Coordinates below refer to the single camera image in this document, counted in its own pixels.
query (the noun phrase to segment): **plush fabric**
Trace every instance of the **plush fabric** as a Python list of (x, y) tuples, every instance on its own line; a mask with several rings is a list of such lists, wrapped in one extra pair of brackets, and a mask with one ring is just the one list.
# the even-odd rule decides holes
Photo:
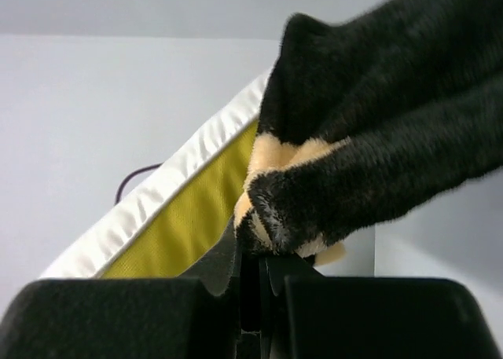
[(292, 16), (234, 210), (245, 250), (338, 258), (353, 231), (498, 169), (502, 42), (503, 0)]

